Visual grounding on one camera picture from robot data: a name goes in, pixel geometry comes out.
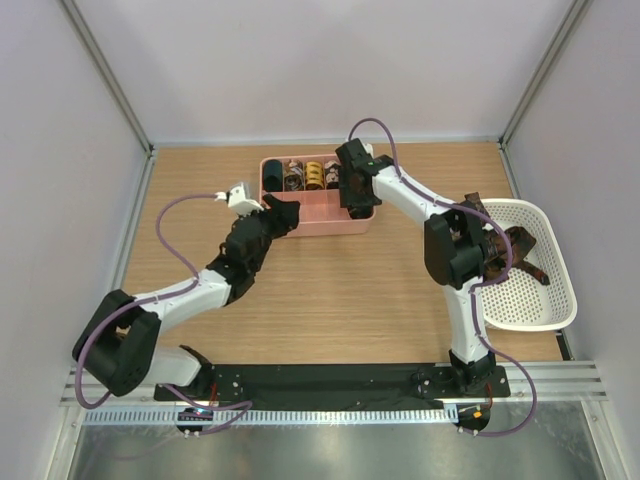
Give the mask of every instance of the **black cylinder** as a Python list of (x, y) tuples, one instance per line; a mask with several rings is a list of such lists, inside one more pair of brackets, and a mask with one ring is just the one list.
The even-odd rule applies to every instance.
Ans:
[(262, 188), (266, 192), (281, 192), (284, 184), (280, 160), (267, 160), (262, 167)]

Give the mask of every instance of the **pink plastic container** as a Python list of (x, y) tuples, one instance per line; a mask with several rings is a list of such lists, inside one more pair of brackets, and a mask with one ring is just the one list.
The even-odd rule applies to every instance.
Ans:
[[(280, 160), (282, 163), (289, 160), (298, 160), (303, 164), (307, 162), (321, 162), (324, 164), (330, 160), (339, 163), (335, 154), (329, 155), (301, 155), (294, 157), (270, 157), (260, 162), (260, 188), (262, 190), (262, 167), (268, 160)], [(354, 220), (349, 216), (346, 208), (340, 208), (340, 191), (335, 190), (306, 190), (300, 192), (265, 192), (271, 193), (280, 200), (300, 202), (300, 224), (285, 238), (312, 237), (320, 235), (350, 235), (365, 233), (369, 229), (371, 221), (376, 215), (366, 219)]]

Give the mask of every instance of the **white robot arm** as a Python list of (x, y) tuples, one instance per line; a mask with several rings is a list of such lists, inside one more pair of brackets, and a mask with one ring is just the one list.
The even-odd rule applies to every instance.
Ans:
[[(487, 254), (479, 220), (425, 201), (400, 181), (389, 157), (374, 159), (359, 140), (345, 143), (336, 153), (342, 164), (341, 206), (348, 208), (354, 218), (370, 214), (374, 205), (388, 201), (424, 228), (425, 265), (432, 278), (443, 286), (449, 310), (454, 378), (463, 391), (477, 387), (495, 368), (495, 356), (480, 342), (471, 314), (469, 288), (481, 280)], [(429, 196), (440, 198), (426, 187), (421, 188)], [(198, 284), (187, 293), (168, 299), (163, 299), (167, 293), (187, 287), (194, 278), (134, 297), (121, 290), (110, 292), (78, 339), (73, 351), (76, 360), (89, 334), (107, 315), (126, 303), (149, 300), (105, 330), (87, 356), (85, 368), (112, 394), (122, 396), (139, 385), (166, 383), (179, 387), (186, 396), (200, 398), (210, 389), (211, 364), (189, 347), (156, 347), (158, 335), (202, 312), (239, 299), (253, 285), (273, 239), (298, 225), (298, 202), (282, 202), (267, 195), (264, 200), (270, 208), (264, 208), (248, 198), (244, 184), (217, 194), (217, 199), (226, 201), (238, 219), (221, 245), (220, 254), (199, 273)], [(482, 304), (478, 300), (484, 335)], [(128, 329), (128, 333), (123, 335), (116, 327)]]

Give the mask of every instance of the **white enclosure wall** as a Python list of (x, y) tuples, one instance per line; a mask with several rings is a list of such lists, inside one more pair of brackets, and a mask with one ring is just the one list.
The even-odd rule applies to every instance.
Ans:
[(570, 0), (78, 0), (154, 142), (497, 139)]
[(52, 0), (0, 7), (0, 477), (42, 478), (143, 150)]
[(521, 193), (551, 217), (572, 276), (580, 308), (570, 344), (596, 361), (636, 449), (638, 25), (637, 0), (594, 2), (510, 145)]

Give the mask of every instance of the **white basket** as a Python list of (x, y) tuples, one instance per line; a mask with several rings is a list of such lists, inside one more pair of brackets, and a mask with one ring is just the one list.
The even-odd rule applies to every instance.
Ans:
[(511, 269), (509, 280), (481, 289), (485, 321), (490, 327), (520, 332), (569, 325), (578, 310), (576, 296), (547, 216), (523, 200), (483, 199), (482, 203), (503, 229), (518, 225), (536, 237), (526, 260), (544, 270), (551, 282), (545, 287), (522, 270)]

